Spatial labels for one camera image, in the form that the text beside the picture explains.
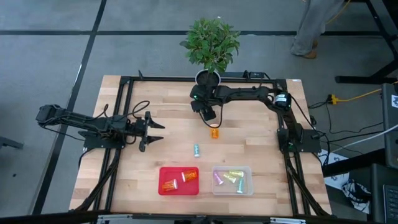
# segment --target black stand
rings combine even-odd
[[[22,143],[19,143],[19,142],[13,141],[11,139],[4,138],[4,137],[0,136],[0,149],[3,146],[10,146],[10,147],[14,147],[16,149],[22,149],[24,147],[24,145]]]
[[[380,85],[383,83],[393,83],[397,81],[396,78],[387,78],[390,73],[398,69],[398,53],[392,42],[397,39],[397,35],[389,35],[384,28],[379,15],[377,14],[376,10],[374,9],[370,0],[366,0],[366,4],[368,5],[369,10],[373,16],[373,19],[380,30],[381,35],[383,36],[384,40],[387,42],[387,45],[391,49],[391,52],[394,56],[394,59],[391,63],[377,71],[375,74],[371,75],[370,77],[356,77],[356,76],[336,76],[335,80],[337,83],[352,83],[352,84],[374,84]]]

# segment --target clear plastic container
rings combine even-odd
[[[228,180],[226,177],[223,176],[224,174],[229,174],[230,170],[243,171],[244,175],[243,177],[234,176],[236,177],[236,181],[235,183],[232,183],[230,180]],[[223,181],[221,185],[218,184],[218,181],[214,176],[215,172]],[[213,180],[212,189],[213,189],[213,194],[215,195],[252,195],[253,194],[251,169],[248,166],[213,166],[211,175],[212,175],[211,179]],[[240,178],[243,178],[243,191],[241,194],[238,193]]]

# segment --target plant pot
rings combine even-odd
[[[203,69],[195,75],[195,82],[198,85],[218,86],[221,83],[221,77],[216,71],[209,74],[207,69]]]

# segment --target gray floor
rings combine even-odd
[[[0,29],[91,30],[100,0],[0,0]],[[381,0],[374,1],[387,29],[396,31]],[[303,9],[300,0],[172,1],[108,0],[100,30],[186,30],[200,17],[220,16],[239,30],[295,30]],[[327,30],[376,30],[366,7],[352,3]],[[97,36],[75,111],[92,114],[103,75],[194,76],[200,67],[184,58],[178,45],[184,36]],[[379,37],[322,37],[316,60],[289,53],[293,37],[242,36],[240,54],[227,71],[264,71],[272,78],[303,80],[308,104],[333,93],[349,98],[378,86],[339,85],[335,75],[370,75],[389,63],[392,54]],[[40,129],[35,116],[41,105],[65,106],[78,72],[88,36],[0,35],[0,136],[25,143],[23,150],[0,152],[0,217],[29,212],[54,134]],[[331,106],[333,130],[360,129],[382,121],[379,95]],[[328,129],[324,108],[312,110],[317,128]],[[77,135],[75,129],[69,134]],[[336,139],[345,136],[331,136]],[[378,149],[382,138],[352,147]],[[82,143],[66,138],[49,190],[44,213],[68,210]],[[344,156],[355,152],[340,151]],[[364,218],[333,203],[335,215]]]

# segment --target person's leg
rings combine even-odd
[[[305,11],[300,30],[297,32],[291,53],[299,56],[309,55],[308,58],[315,58],[316,53],[312,50],[313,42],[322,32],[322,24],[329,10],[342,0],[307,0],[308,10]]]

